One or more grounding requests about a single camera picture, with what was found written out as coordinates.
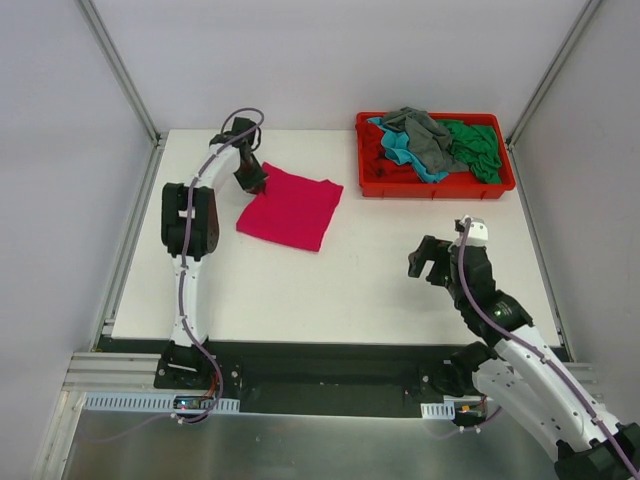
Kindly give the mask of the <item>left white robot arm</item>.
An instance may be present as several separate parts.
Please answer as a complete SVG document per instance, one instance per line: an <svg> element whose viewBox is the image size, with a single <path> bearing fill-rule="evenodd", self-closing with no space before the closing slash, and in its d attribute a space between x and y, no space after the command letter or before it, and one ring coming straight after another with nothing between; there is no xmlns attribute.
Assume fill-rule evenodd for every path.
<svg viewBox="0 0 640 480"><path fill-rule="evenodd" d="M251 195L266 189L268 174L255 156L263 121L246 116L258 112L249 107L230 114L196 173L162 188L160 234L172 258L176 291L172 346L190 348L208 338L207 270L220 237L216 195L230 178Z"/></svg>

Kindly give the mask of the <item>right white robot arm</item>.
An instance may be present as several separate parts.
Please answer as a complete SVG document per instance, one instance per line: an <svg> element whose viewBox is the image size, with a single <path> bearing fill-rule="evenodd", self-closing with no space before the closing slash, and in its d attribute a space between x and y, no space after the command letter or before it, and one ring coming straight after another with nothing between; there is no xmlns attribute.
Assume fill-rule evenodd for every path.
<svg viewBox="0 0 640 480"><path fill-rule="evenodd" d="M636 479L639 426L599 403L542 338L532 317L497 289L485 248L425 236L409 256L417 278L445 288L477 341L429 376L450 397L484 395L544 449L560 479Z"/></svg>

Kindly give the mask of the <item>magenta t shirt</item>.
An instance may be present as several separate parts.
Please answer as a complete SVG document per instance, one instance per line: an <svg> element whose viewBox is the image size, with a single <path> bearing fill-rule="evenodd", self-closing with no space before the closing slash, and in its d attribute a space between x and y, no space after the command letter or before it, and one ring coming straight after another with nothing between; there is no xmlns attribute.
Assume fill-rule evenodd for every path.
<svg viewBox="0 0 640 480"><path fill-rule="evenodd" d="M266 190L244 209L236 230L271 243L319 252L344 187L294 175L269 163L263 168Z"/></svg>

